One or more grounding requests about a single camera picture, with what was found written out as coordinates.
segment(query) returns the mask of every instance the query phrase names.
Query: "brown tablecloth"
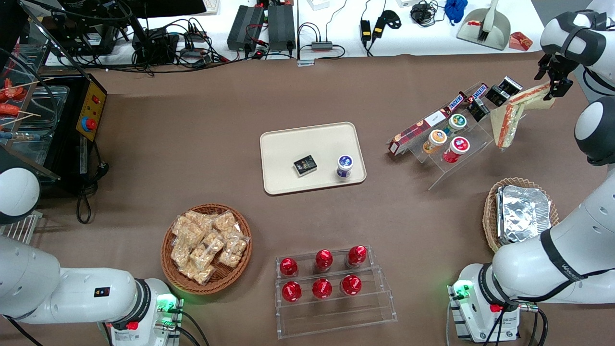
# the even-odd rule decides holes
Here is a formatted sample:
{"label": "brown tablecloth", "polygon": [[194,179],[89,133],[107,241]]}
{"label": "brown tablecloth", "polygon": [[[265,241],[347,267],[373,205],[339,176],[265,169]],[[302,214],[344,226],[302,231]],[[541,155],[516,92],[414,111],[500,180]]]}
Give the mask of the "brown tablecloth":
{"label": "brown tablecloth", "polygon": [[[212,346],[443,345],[445,285],[467,264],[493,255],[481,225],[491,186],[504,177],[530,179],[564,217],[603,180],[606,169],[587,164],[574,142],[587,101],[574,86],[551,110],[523,119],[508,150],[491,145],[432,191],[434,167],[411,154],[391,159],[385,143],[477,81],[492,85],[508,74],[525,87],[539,84],[533,76],[540,57],[348,58],[304,68],[294,61],[251,61],[155,78],[95,71],[110,94],[98,144],[111,165],[92,199],[95,220],[77,223],[75,200],[41,201],[48,221],[33,244],[64,267],[120,268],[164,280],[160,245],[175,216],[197,204],[225,203],[251,226],[252,260],[224,292],[182,295]],[[357,128],[366,181],[268,196],[260,135],[339,121]],[[278,341],[274,258],[356,244],[373,246],[399,322]],[[542,308],[549,317],[547,345],[611,345],[615,339],[611,305]],[[524,339],[509,345],[527,343],[532,317],[522,320]],[[25,329],[48,346],[105,345],[94,324]],[[453,330],[451,339],[467,344]],[[4,320],[0,340],[30,344]]]}

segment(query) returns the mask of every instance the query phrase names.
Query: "dustpan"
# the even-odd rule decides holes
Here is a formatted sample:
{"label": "dustpan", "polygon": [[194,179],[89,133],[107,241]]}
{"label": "dustpan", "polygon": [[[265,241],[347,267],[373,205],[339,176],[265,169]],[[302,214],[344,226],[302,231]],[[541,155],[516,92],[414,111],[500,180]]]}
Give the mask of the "dustpan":
{"label": "dustpan", "polygon": [[485,19],[489,9],[476,9],[466,15],[457,33],[457,38],[464,41],[480,44],[481,46],[491,47],[497,50],[504,50],[508,46],[510,39],[510,22],[502,13],[496,11],[493,18],[493,29],[484,41],[478,40],[480,33],[480,23]]}

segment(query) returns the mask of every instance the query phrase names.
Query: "table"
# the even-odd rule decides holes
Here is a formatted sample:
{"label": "table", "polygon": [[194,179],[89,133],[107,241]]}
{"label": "table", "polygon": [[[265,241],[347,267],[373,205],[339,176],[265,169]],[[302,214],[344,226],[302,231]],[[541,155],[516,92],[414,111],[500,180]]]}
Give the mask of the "table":
{"label": "table", "polygon": [[[295,0],[295,21],[299,24],[303,22],[313,22],[320,27],[322,39],[325,39],[325,24],[328,22],[331,14],[343,4],[343,0],[331,0],[329,8],[313,11],[308,4],[308,0]],[[371,21],[371,25],[376,23],[376,19],[382,12],[384,0],[372,0],[368,4],[368,9],[365,13],[365,19]],[[489,7],[489,0],[471,1],[466,7],[465,14],[471,10],[478,8]],[[207,34],[213,40],[214,48],[228,59],[237,57],[237,52],[228,50],[226,39],[231,29],[232,22],[237,13],[239,5],[254,6],[256,0],[245,1],[222,1],[220,4],[219,13],[217,15],[197,15],[199,23],[203,25]],[[329,39],[334,44],[343,46],[346,49],[345,57],[363,57],[365,49],[359,40],[359,18],[365,8],[365,2],[353,3],[352,0],[347,6],[339,11],[328,26]],[[411,55],[456,55],[456,54],[498,54],[498,53],[521,53],[519,50],[506,48],[503,51],[479,46],[456,38],[460,24],[452,26],[446,18],[442,22],[438,22],[429,28],[421,28],[415,24],[410,18],[410,7],[401,9],[395,0],[386,0],[386,9],[394,10],[402,21],[402,27],[399,30],[390,28],[385,29],[383,38],[377,40],[373,50],[371,51],[377,56],[393,56],[400,54]],[[511,33],[522,31],[534,44],[530,48],[530,52],[540,50],[540,36],[544,29],[536,9],[531,3],[531,0],[502,0],[499,2],[498,11],[506,15],[510,20]],[[437,19],[444,16],[444,9],[438,10]],[[149,20],[150,28],[160,28],[174,20],[188,19],[190,16],[182,17],[166,17],[152,18]],[[146,21],[140,20],[143,27],[146,27]],[[183,29],[173,26],[169,28],[169,32],[183,33]],[[264,41],[268,41],[269,36],[267,30],[264,30],[260,36]],[[302,30],[300,42],[303,46],[306,43],[311,43],[314,40],[314,34],[310,30]],[[183,38],[180,38],[178,50],[183,47]],[[131,56],[133,53],[131,42],[119,40],[111,54],[100,57],[100,62],[104,65],[128,65],[131,64]],[[318,57],[331,57],[340,54],[336,49],[333,52],[326,54],[314,53],[309,49],[302,50],[301,58],[310,60]],[[270,56],[270,59],[287,59],[283,56]],[[92,58],[85,57],[82,62],[88,62]],[[48,66],[59,66],[56,56],[51,55],[47,61]]]}
{"label": "table", "polygon": [[[385,143],[476,80],[493,84],[509,74],[534,85],[540,57],[404,55],[324,60],[312,68],[260,60],[155,78],[92,71],[109,90],[98,146],[111,166],[92,198],[93,224],[76,221],[73,199],[43,200],[38,210],[47,227],[32,244],[65,267],[120,268],[164,280],[160,246],[173,219],[198,204],[225,203],[250,224],[252,259],[217,295],[180,294],[212,346],[443,345],[446,284],[467,264],[493,256],[481,225],[491,186],[504,177],[530,179],[564,217],[603,181],[606,168],[587,164],[575,144],[574,123],[587,105],[577,84],[551,110],[521,121],[508,150],[486,149],[432,191],[434,167],[411,155],[391,159]],[[436,69],[449,79],[434,78]],[[383,82],[382,76],[390,77]],[[366,181],[268,196],[260,135],[340,121],[357,128]],[[370,244],[378,256],[399,322],[277,341],[275,257],[358,243]],[[541,308],[549,317],[548,345],[610,346],[615,339],[612,305]],[[523,339],[506,346],[525,346],[531,322],[523,315]],[[44,345],[106,345],[94,324],[24,328]],[[31,345],[3,319],[0,344]],[[451,344],[471,345],[454,335]]]}

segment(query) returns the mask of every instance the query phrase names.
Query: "blue cloth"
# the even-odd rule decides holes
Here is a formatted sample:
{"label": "blue cloth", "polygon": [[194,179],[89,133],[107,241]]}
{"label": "blue cloth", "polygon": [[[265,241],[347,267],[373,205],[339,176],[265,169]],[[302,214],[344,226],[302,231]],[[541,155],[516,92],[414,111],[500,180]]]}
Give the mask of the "blue cloth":
{"label": "blue cloth", "polygon": [[463,10],[467,6],[467,0],[446,0],[444,6],[444,12],[451,21],[451,25],[455,26],[453,22],[459,23],[463,18]]}

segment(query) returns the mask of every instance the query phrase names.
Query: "aluminum foil container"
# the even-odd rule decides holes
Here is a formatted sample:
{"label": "aluminum foil container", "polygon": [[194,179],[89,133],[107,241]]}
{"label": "aluminum foil container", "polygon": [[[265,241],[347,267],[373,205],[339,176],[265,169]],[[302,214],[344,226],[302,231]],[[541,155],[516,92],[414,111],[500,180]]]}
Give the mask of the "aluminum foil container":
{"label": "aluminum foil container", "polygon": [[497,197],[501,244],[534,238],[551,227],[550,201],[540,189],[506,185],[498,189]]}

